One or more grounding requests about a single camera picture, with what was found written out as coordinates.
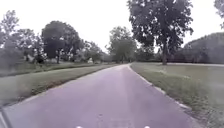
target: tree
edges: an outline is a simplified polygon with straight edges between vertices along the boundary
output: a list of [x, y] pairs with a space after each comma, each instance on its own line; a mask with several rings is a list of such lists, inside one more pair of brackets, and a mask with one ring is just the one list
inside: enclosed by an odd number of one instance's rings
[[149, 62], [154, 57], [154, 48], [153, 47], [144, 47], [141, 46], [136, 50], [135, 59], [141, 62]]
[[215, 8], [218, 10], [218, 14], [221, 18], [224, 18], [224, 1], [223, 0], [215, 0], [214, 4]]
[[102, 53], [102, 50], [96, 43], [84, 41], [84, 47], [82, 49], [83, 61], [87, 62], [90, 58], [92, 58], [93, 62], [101, 61]]
[[36, 36], [31, 29], [19, 29], [17, 31], [18, 44], [17, 47], [23, 52], [26, 61], [29, 61], [28, 55], [33, 53], [33, 46], [36, 42]]
[[60, 21], [52, 21], [42, 30], [44, 51], [47, 57], [57, 58], [59, 63], [60, 54], [76, 54], [79, 49], [80, 38], [74, 28]]
[[163, 51], [163, 64], [183, 43], [185, 32], [193, 32], [189, 24], [190, 0], [129, 0], [130, 21], [134, 37], [145, 46], [154, 42]]
[[0, 23], [1, 43], [4, 48], [14, 49], [17, 46], [17, 33], [15, 27], [18, 26], [19, 19], [14, 10], [7, 11]]
[[134, 58], [136, 42], [126, 27], [115, 27], [110, 32], [110, 55], [116, 62], [131, 61]]
[[22, 59], [21, 51], [18, 49], [19, 42], [16, 26], [19, 19], [16, 12], [7, 11], [0, 22], [0, 58], [1, 66], [13, 67]]

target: grass verge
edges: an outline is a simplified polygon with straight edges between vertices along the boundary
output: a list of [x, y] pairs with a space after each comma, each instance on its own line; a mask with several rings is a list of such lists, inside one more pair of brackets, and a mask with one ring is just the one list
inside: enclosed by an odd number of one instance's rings
[[99, 65], [102, 65], [102, 64], [62, 63], [62, 64], [42, 64], [42, 65], [37, 64], [37, 65], [35, 65], [35, 64], [24, 63], [15, 69], [11, 69], [11, 70], [2, 70], [1, 69], [0, 77], [15, 76], [15, 75], [28, 74], [28, 73], [45, 72], [45, 71], [67, 69], [67, 68], [91, 67], [91, 66], [99, 66]]
[[224, 126], [218, 105], [211, 102], [210, 87], [204, 84], [202, 80], [194, 79], [190, 75], [185, 76], [180, 73], [178, 68], [173, 66], [170, 67], [172, 68], [170, 70], [168, 69], [169, 66], [134, 63], [131, 68], [153, 83], [154, 86], [164, 90], [170, 97], [191, 107], [191, 111], [187, 111], [187, 113], [205, 126], [209, 128], [221, 128]]
[[12, 105], [49, 88], [112, 66], [72, 68], [0, 78], [0, 106]]

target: white edge line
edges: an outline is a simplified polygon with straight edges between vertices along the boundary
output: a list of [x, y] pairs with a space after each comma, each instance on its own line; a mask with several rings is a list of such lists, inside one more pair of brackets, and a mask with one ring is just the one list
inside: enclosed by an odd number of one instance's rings
[[3, 115], [2, 115], [1, 112], [0, 112], [0, 121], [3, 124], [3, 128], [8, 128], [8, 126], [7, 126], [6, 122], [5, 122], [5, 119], [3, 118]]
[[[150, 83], [148, 80], [146, 80], [144, 77], [142, 77], [141, 75], [139, 75], [138, 73], [136, 73], [131, 67], [130, 65], [128, 66], [128, 69], [131, 70], [132, 72], [134, 72], [136, 75], [138, 75], [143, 81], [145, 81], [146, 83], [149, 84], [149, 86], [152, 86], [153, 84]], [[159, 87], [155, 87], [155, 86], [152, 86], [153, 88], [155, 88], [157, 91], [161, 92], [163, 95], [166, 95], [166, 92], [164, 90], [162, 90], [161, 88]], [[181, 108], [184, 108], [184, 109], [188, 109], [188, 110], [191, 110], [191, 108], [185, 104], [181, 104], [180, 102], [174, 100], [173, 98], [169, 97], [171, 100], [173, 100], [176, 104], [178, 104]]]

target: treeline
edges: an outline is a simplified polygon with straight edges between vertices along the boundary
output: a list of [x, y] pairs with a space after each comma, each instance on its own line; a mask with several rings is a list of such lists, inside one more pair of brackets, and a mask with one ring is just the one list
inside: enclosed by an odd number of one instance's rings
[[224, 33], [214, 33], [187, 43], [171, 62], [224, 64]]
[[[167, 61], [173, 63], [224, 64], [224, 33], [213, 33], [187, 43], [174, 54], [168, 54]], [[154, 53], [153, 47], [141, 47], [136, 51], [136, 60], [161, 62], [162, 50]]]
[[69, 24], [51, 21], [41, 34], [19, 28], [15, 11], [7, 11], [0, 21], [0, 68], [12, 68], [29, 63], [102, 62], [109, 61], [96, 43], [85, 41]]

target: lawn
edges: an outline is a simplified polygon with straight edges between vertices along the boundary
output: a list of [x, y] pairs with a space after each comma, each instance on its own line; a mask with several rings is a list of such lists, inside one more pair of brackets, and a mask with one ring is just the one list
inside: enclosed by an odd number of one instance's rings
[[70, 68], [0, 78], [0, 106], [12, 105], [49, 88], [114, 65]]
[[134, 63], [154, 86], [192, 110], [189, 114], [211, 128], [224, 127], [224, 66]]

